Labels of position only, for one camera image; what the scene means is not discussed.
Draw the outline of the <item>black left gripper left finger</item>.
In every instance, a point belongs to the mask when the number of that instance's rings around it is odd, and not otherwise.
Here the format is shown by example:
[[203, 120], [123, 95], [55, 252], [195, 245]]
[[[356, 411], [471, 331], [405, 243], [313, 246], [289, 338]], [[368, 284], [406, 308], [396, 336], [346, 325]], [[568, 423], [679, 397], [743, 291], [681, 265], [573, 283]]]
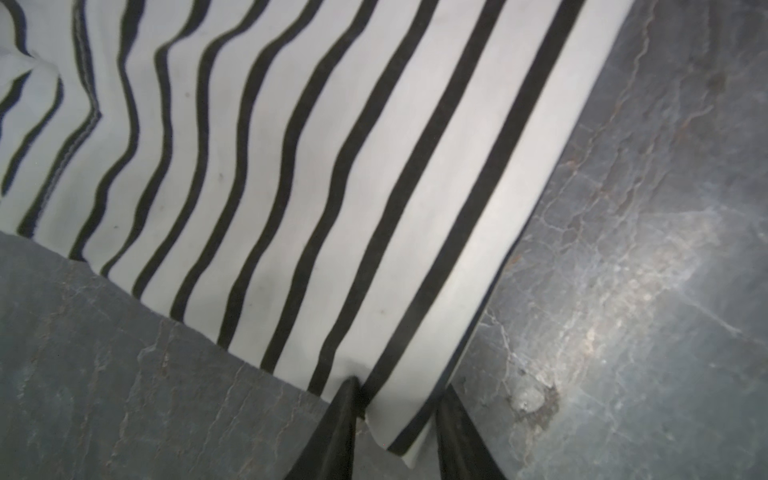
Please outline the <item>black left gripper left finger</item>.
[[346, 379], [285, 479], [336, 480], [353, 475], [360, 384]]

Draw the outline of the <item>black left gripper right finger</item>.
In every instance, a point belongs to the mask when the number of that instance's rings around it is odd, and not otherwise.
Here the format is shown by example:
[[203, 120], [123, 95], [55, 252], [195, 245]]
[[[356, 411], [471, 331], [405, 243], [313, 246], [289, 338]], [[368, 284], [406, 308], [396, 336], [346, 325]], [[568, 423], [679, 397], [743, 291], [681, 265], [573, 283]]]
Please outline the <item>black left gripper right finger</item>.
[[443, 394], [435, 422], [442, 480], [505, 479], [453, 387]]

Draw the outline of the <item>black white striped tank top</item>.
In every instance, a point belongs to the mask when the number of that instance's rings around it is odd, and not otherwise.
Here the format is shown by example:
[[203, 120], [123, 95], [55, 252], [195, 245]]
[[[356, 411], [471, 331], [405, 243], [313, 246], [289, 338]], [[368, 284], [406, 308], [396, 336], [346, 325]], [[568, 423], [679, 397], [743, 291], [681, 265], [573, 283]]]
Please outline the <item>black white striped tank top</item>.
[[1, 229], [412, 464], [627, 1], [5, 1]]

